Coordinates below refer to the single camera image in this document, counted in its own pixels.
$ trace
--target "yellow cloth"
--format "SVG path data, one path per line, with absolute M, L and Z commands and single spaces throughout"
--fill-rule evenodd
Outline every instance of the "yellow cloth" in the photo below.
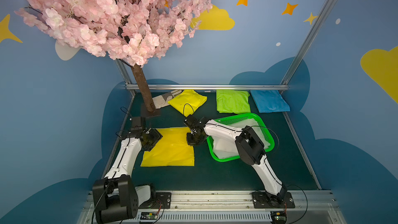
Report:
M 206 96 L 202 96 L 194 90 L 184 90 L 179 96 L 175 97 L 168 103 L 182 113 L 185 117 L 193 114 L 207 100 Z
M 188 127 L 157 130 L 163 137 L 150 152 L 144 152 L 141 167 L 195 165 L 193 147 L 187 144 Z

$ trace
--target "tree base plate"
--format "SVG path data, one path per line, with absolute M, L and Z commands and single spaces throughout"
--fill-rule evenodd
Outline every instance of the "tree base plate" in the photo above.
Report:
M 141 117 L 150 118 L 155 116 L 160 116 L 160 109 L 155 109 L 155 111 L 149 112 L 145 104 L 141 104 Z

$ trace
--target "metal frame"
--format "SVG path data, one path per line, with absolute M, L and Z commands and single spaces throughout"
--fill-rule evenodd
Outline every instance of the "metal frame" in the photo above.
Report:
M 129 107 L 127 108 L 127 112 L 130 112 L 130 110 L 131 110 L 132 102 L 134 101 L 134 98 L 135 98 L 135 91 L 132 91 L 131 94 L 132 94 L 132 97 L 131 97 L 131 101 L 130 101 Z M 126 114 L 124 119 L 123 119 L 122 126 L 120 127 L 120 130 L 124 130 L 124 127 L 126 125 L 128 117 L 129 117 L 129 115 Z M 109 155 L 108 162 L 106 163 L 106 166 L 105 166 L 105 168 L 104 168 L 104 170 L 102 172 L 102 177 L 101 178 L 104 178 L 105 175 L 107 174 L 107 172 L 109 171 L 109 169 L 111 167 L 111 164 L 112 164 L 112 161 L 113 161 L 113 157 L 115 156 L 115 153 L 116 153 L 117 146 L 119 145 L 119 143 L 121 141 L 122 140 L 120 140 L 120 137 L 117 136 L 115 144 L 113 145 L 111 154 Z
M 288 83 L 296 71 L 297 67 L 301 63 L 303 57 L 314 41 L 316 35 L 320 31 L 323 23 L 325 22 L 327 16 L 331 12 L 331 9 L 335 5 L 337 0 L 326 0 L 322 6 L 315 23 L 311 26 L 304 42 L 302 43 L 299 51 L 297 52 L 295 58 L 293 59 L 290 67 L 288 68 L 285 76 L 281 81 L 281 85 L 171 85 L 171 84 L 149 84 L 149 88 L 152 90 L 175 90 L 175 89 L 193 89 L 193 90 L 217 90 L 217 89 L 235 89 L 235 90 L 279 90 L 280 92 L 289 89 Z M 132 93 L 132 99 L 129 106 L 129 111 L 132 106 L 132 102 L 135 97 L 135 90 L 138 89 L 136 84 L 132 83 L 132 80 L 127 73 L 126 67 L 123 62 L 116 60 L 116 64 L 122 74 L 124 81 L 126 82 L 126 89 Z M 307 168 L 311 175 L 313 176 L 316 185 L 319 189 L 321 186 L 315 175 L 315 172 L 311 166 L 310 161 L 301 145 L 301 142 L 294 130 L 294 127 L 290 121 L 289 116 L 286 112 L 283 113 L 286 122 L 290 128 L 290 131 L 296 141 L 296 144 L 303 156 L 303 159 L 307 165 Z M 122 129 L 127 121 L 128 115 L 122 124 Z M 110 163 L 116 153 L 117 145 L 120 139 L 117 138 L 115 145 L 112 149 L 111 156 L 108 159 L 107 166 L 104 170 L 103 176 L 109 169 Z M 251 202 L 251 192 L 252 191 L 172 191 L 172 201 L 171 209 L 166 211 L 164 218 L 159 220 L 159 222 L 187 222 L 187 216 L 189 216 L 189 221 L 195 222 L 222 222 L 220 218 L 225 218 L 228 216 L 230 219 L 223 219 L 224 222 L 236 222 L 236 221 L 268 221 L 264 213 L 269 211 L 275 211 L 275 209 L 265 209 L 257 210 L 254 209 L 253 203 Z M 303 211 L 306 207 L 305 196 L 301 191 L 289 191 L 292 193 L 292 197 L 298 208 L 288 209 L 287 212 L 293 211 Z M 305 191 L 308 198 L 308 211 L 327 211 L 332 219 L 333 223 L 346 224 L 344 217 L 340 211 L 340 208 L 333 197 L 331 191 L 317 190 L 317 191 Z M 83 207 L 83 211 L 80 215 L 78 224 L 86 224 L 91 220 L 91 215 L 94 209 L 92 194 L 90 193 L 86 204 Z M 202 218 L 206 213 L 206 216 L 213 216 L 213 218 Z M 232 214 L 240 215 L 239 220 L 231 219 Z M 138 219 L 131 219 L 123 221 L 125 223 L 137 223 Z
M 271 211 L 284 211 L 284 209 L 255 209 L 252 191 L 167 191 L 172 193 L 170 209 L 165 210 L 159 222 L 266 222 L 269 221 Z M 296 208 L 287 209 L 287 214 L 296 211 L 327 211 L 333 223 L 346 224 L 342 217 L 340 207 L 329 190 L 300 190 L 289 191 L 295 202 Z M 78 224 L 91 222 L 94 209 L 92 193 L 87 197 Z M 138 212 L 154 211 L 140 209 Z M 137 223 L 138 217 L 124 220 L 123 223 Z
M 193 89 L 193 90 L 280 90 L 288 89 L 287 85 L 190 85 L 190 84 L 148 84 L 152 90 L 175 90 L 175 89 Z M 128 90 L 138 89 L 137 84 L 126 84 Z
M 296 72 L 296 69 L 300 65 L 301 60 L 304 58 L 305 54 L 310 48 L 312 42 L 314 41 L 316 35 L 318 34 L 319 30 L 321 29 L 323 23 L 325 22 L 326 18 L 328 17 L 329 13 L 331 12 L 331 9 L 336 4 L 336 2 L 337 0 L 325 1 L 324 5 L 322 6 L 321 10 L 318 13 L 318 17 L 316 18 L 315 23 L 311 26 L 310 31 L 308 32 L 306 38 L 304 39 L 304 42 L 302 43 L 295 58 L 290 64 L 290 67 L 287 70 L 285 76 L 283 77 L 281 85 L 287 85 L 289 83 L 293 74 Z
M 297 136 L 297 133 L 296 133 L 294 127 L 293 127 L 293 124 L 290 121 L 289 115 L 287 114 L 287 112 L 283 112 L 283 116 L 285 117 L 287 125 L 289 126 L 289 129 L 290 129 L 290 132 L 292 133 L 292 135 L 293 135 L 293 137 L 294 137 L 294 139 L 296 141 L 296 144 L 297 144 L 298 149 L 299 149 L 299 151 L 301 153 L 301 156 L 303 157 L 304 162 L 307 165 L 307 168 L 310 171 L 311 176 L 314 178 L 314 181 L 316 183 L 316 187 L 318 187 L 318 189 L 322 189 L 321 184 L 319 183 L 318 178 L 315 175 L 315 171 L 312 168 L 310 160 L 308 159 L 307 154 L 305 153 L 304 148 L 302 147 L 301 142 L 299 140 L 299 137 Z

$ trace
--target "dark green table surface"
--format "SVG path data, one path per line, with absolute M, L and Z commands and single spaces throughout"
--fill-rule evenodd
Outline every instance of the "dark green table surface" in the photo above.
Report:
M 219 113 L 216 110 L 216 93 L 200 93 L 207 101 L 194 113 L 196 118 L 222 118 L 235 114 Z M 142 96 L 135 96 L 131 114 L 140 116 Z M 279 179 L 287 186 L 295 184 L 304 190 L 317 189 L 296 142 L 281 112 L 259 113 L 253 98 L 249 97 L 252 113 L 259 115 L 265 125 L 279 137 L 275 148 L 267 153 L 269 163 Z M 184 117 L 172 106 L 163 107 L 161 116 L 147 118 L 152 128 L 183 127 Z M 254 169 L 240 159 L 220 163 L 209 152 L 207 143 L 194 147 L 195 166 L 141 167 L 143 151 L 138 154 L 132 172 L 135 186 L 152 183 L 156 190 L 264 190 Z

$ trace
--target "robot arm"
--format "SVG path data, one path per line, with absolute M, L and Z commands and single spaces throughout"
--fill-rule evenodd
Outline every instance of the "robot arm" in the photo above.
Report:
M 93 185 L 93 199 L 97 223 L 103 224 L 135 218 L 138 206 L 154 194 L 149 185 L 134 187 L 132 169 L 141 150 L 150 151 L 162 135 L 156 129 L 146 129 L 145 119 L 132 118 L 132 127 L 122 137 L 121 147 L 109 172 Z M 114 189 L 118 195 L 108 196 Z
M 191 133 L 187 134 L 187 142 L 190 145 L 204 142 L 207 136 L 235 143 L 242 161 L 251 165 L 263 182 L 270 204 L 281 204 L 287 189 L 272 170 L 264 151 L 264 144 L 251 127 L 229 127 L 206 118 L 197 120 L 192 115 L 186 118 L 185 124 L 191 129 Z

